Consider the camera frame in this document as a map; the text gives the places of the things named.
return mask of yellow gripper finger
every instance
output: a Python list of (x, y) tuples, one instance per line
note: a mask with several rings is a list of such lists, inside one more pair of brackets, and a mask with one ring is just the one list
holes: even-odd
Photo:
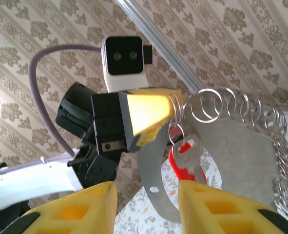
[(173, 102), (177, 108), (177, 101), (185, 103), (181, 90), (166, 88), (119, 92), (119, 100), (129, 151), (153, 141), (162, 125), (175, 117)]
[(114, 182), (104, 182), (33, 208), (39, 213), (23, 234), (112, 234), (117, 193)]
[(184, 234), (285, 233), (270, 218), (287, 220), (269, 206), (194, 181), (180, 181), (178, 202)]

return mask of red plastic tag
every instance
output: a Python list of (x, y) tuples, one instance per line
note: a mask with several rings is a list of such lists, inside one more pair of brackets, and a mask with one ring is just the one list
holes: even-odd
[[(180, 147), (179, 152), (183, 153), (183, 152), (187, 151), (188, 149), (190, 149), (191, 147), (192, 146), (188, 142), (186, 142), (185, 145)], [(172, 168), (173, 168), (173, 170), (174, 170), (174, 172), (175, 172), (175, 174), (179, 180), (196, 181), (196, 178), (195, 178), (196, 176), (194, 174), (189, 173), (189, 171), (186, 168), (184, 168), (184, 169), (178, 168), (178, 166), (175, 163), (174, 157), (173, 157), (173, 149), (172, 148), (170, 149), (170, 152), (169, 152), (169, 162), (170, 162), (170, 164), (171, 164), (171, 166), (172, 166)], [(206, 175), (205, 175), (204, 171), (202, 170), (202, 168), (201, 168), (201, 172), (203, 174), (203, 177), (206, 179)]]

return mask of metal plate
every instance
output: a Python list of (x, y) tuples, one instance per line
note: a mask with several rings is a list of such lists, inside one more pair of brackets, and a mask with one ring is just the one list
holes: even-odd
[[(202, 111), (198, 100), (191, 99), (190, 102), (194, 113), (200, 116)], [(272, 204), (272, 179), (278, 174), (275, 149), (267, 137), (231, 120), (200, 123), (192, 116), (190, 108), (186, 108), (183, 121), (198, 132), (204, 147), (216, 162), (223, 190)]]
[[(168, 124), (165, 124), (156, 139), (139, 150), (137, 164), (144, 188), (155, 210), (164, 219), (180, 223), (180, 213), (170, 201), (162, 182), (161, 164), (168, 141)], [(157, 188), (158, 192), (154, 193), (151, 188)]]

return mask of patterned wallpaper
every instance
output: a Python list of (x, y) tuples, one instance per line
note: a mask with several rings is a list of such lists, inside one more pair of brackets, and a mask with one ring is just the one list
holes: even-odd
[(288, 0), (137, 0), (204, 87), (288, 106)]
[[(149, 43), (123, 10), (109, 0), (0, 0), (0, 162), (9, 166), (63, 152), (45, 128), (29, 90), (28, 63), (42, 48), (65, 43), (101, 46), (104, 36), (139, 35)], [(38, 86), (51, 119), (75, 81), (106, 92), (101, 55), (62, 51), (38, 65)], [(154, 50), (146, 66), (151, 86), (188, 89)], [(72, 146), (80, 140), (58, 128)], [(124, 154), (117, 176), (120, 210), (141, 187), (136, 155)], [(32, 207), (67, 193), (32, 200)]]

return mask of keychain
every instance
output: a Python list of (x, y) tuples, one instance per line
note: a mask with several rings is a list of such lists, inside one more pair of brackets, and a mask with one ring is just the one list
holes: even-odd
[(205, 173), (200, 166), (203, 146), (196, 135), (178, 141), (169, 152), (169, 162), (179, 180), (192, 180), (207, 184)]

